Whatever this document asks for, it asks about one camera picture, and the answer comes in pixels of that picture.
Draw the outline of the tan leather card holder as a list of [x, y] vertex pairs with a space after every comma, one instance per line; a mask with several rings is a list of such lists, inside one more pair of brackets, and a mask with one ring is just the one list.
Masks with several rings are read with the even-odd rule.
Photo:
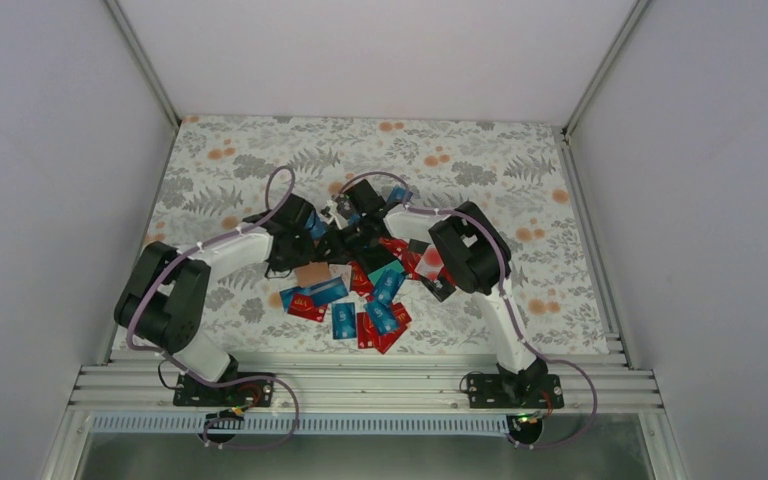
[[307, 288], [332, 279], [327, 263], [311, 262], [294, 269], [296, 282], [299, 287]]

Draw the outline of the teal striped card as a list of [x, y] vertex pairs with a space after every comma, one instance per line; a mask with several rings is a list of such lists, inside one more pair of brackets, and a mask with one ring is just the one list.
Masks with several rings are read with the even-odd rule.
[[382, 278], [385, 274], [389, 274], [390, 272], [395, 272], [396, 274], [403, 274], [405, 272], [405, 269], [400, 261], [393, 260], [385, 265], [382, 265], [380, 268], [372, 270], [370, 273], [367, 274], [367, 278], [373, 285], [375, 285], [378, 283], [380, 278]]

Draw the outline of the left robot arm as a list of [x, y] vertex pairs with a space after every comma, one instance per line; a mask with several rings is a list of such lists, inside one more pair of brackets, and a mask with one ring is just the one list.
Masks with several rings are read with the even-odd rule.
[[230, 402], [238, 391], [237, 363], [202, 329], [208, 290], [251, 265], [289, 272], [309, 263], [315, 215], [310, 202], [288, 194], [275, 207], [192, 247], [161, 241], [146, 246], [113, 312], [129, 348], [162, 354], [199, 382], [209, 402]]

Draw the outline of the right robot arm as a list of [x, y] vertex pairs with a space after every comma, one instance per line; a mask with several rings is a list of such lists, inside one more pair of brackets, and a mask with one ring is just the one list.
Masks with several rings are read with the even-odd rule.
[[515, 407], [547, 400], [554, 388], [548, 360], [526, 339], [512, 296], [510, 249], [475, 203], [432, 209], [406, 198], [386, 202], [358, 177], [327, 202], [322, 214], [327, 232], [318, 251], [327, 258], [359, 256], [383, 238], [434, 247], [453, 286], [475, 299], [494, 341], [497, 371], [490, 391], [480, 392], [479, 399]]

